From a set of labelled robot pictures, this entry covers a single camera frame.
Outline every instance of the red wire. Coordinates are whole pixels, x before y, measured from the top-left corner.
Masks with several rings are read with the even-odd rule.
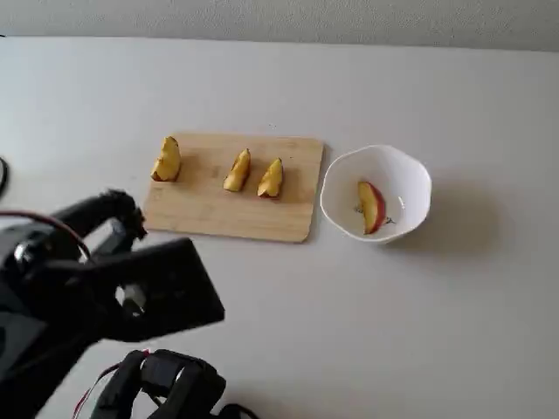
[[[149,355],[149,349],[144,349],[142,352],[144,352],[146,355]],[[97,385],[97,383],[100,381],[100,379],[103,378],[105,375],[111,374],[113,371],[117,370],[120,365],[121,365],[120,362],[118,364],[114,364],[114,365],[110,366],[109,368],[105,369],[101,374],[99,374],[99,376],[97,377],[97,380],[95,380],[95,383],[90,388],[88,388],[87,391],[84,393],[84,395],[82,395],[81,398],[79,399],[78,404],[76,404],[76,407],[73,410],[72,419],[77,418],[77,414],[79,413],[81,405],[87,400],[87,397],[88,397],[89,393]]]

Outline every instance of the black cable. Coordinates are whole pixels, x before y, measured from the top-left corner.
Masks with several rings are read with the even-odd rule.
[[[163,404],[163,403],[161,403],[161,400],[159,400],[159,399],[158,399],[157,397],[155,397],[154,395],[151,395],[150,393],[146,393],[146,395],[149,396],[149,398],[151,399],[151,401],[152,401],[153,403],[155,403],[155,404],[157,405],[158,408],[160,408],[161,405]]]
[[[9,167],[8,162],[0,157],[0,196],[2,196],[8,184],[8,175],[10,174]]]
[[[72,227],[65,223],[62,223],[60,220],[52,216],[44,216],[43,214],[39,214],[37,212],[25,211],[21,209],[0,209],[0,216],[17,216],[20,218],[29,218],[31,220],[38,221],[39,223],[48,224],[55,229],[62,230],[72,238],[83,255],[86,257],[86,259],[88,261],[91,261],[91,252],[89,251],[89,248],[84,243],[79,234],[76,233],[72,229]]]
[[[217,415],[217,418],[223,417],[224,419],[230,419],[233,417],[237,417],[240,419],[241,413],[247,415],[251,419],[259,419],[258,415],[252,410],[236,403],[226,404],[224,408],[221,409],[221,412],[219,412],[219,415]]]

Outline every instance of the white wall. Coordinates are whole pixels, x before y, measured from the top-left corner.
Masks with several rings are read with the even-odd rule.
[[[559,51],[559,1],[0,0],[0,33]]]

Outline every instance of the cable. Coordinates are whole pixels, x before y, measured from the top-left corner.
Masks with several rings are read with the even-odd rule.
[[[103,371],[101,374],[99,374],[99,377],[97,377],[97,380],[95,380],[93,385],[84,393],[84,395],[81,396],[81,399],[79,399],[78,404],[76,404],[76,407],[73,410],[72,419],[77,419],[78,418],[79,412],[84,407],[84,404],[86,404],[87,399],[89,398],[89,396],[93,392],[93,389],[95,388],[95,386],[97,384],[99,384],[99,381],[101,380],[101,378],[103,378],[105,375],[110,374],[113,371],[115,371],[116,369],[118,369],[118,367],[120,365],[121,365],[120,363],[114,364],[114,365],[110,366],[109,368],[107,368],[105,371]]]
[[[73,239],[73,241],[76,242],[76,245],[81,250],[84,257],[88,261],[91,261],[91,251],[89,251],[89,249],[87,248],[86,244],[84,243],[82,238],[79,236],[79,234],[76,233],[72,229],[72,227],[70,227],[69,225],[67,225],[65,223],[62,223],[61,221],[57,220],[56,218],[54,218],[52,216],[44,216],[44,215],[39,214],[37,212],[24,211],[24,210],[20,210],[20,209],[0,209],[0,216],[18,216],[20,218],[29,218],[29,219],[37,221],[39,223],[48,224],[48,225],[54,227],[55,229],[65,231]]]
[[[223,417],[224,419],[240,418],[240,414],[247,415],[251,419],[259,419],[258,415],[252,410],[241,406],[240,404],[230,403],[226,404],[217,415],[217,418]]]
[[[161,400],[159,400],[157,397],[155,397],[154,395],[152,395],[152,394],[150,394],[150,393],[147,393],[147,392],[144,392],[144,393],[146,393],[146,395],[149,396],[149,398],[151,399],[151,401],[152,401],[153,403],[155,403],[155,404],[157,405],[158,408],[161,407],[161,405],[163,404],[163,403],[161,403]]]
[[[8,166],[8,162],[0,157],[0,166],[2,167],[2,171],[0,171],[0,196],[6,189],[8,185],[8,176],[10,174],[10,166]]]

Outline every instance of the peeled apple slice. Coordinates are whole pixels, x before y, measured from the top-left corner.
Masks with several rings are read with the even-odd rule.
[[[246,179],[251,173],[251,152],[245,148],[233,162],[233,166],[224,180],[224,189],[239,192],[245,186]]]
[[[258,196],[262,198],[276,198],[280,195],[283,183],[283,163],[281,159],[272,161],[268,170],[259,183]]]
[[[161,153],[151,170],[151,178],[157,182],[174,182],[181,169],[181,152],[173,137],[165,137]]]

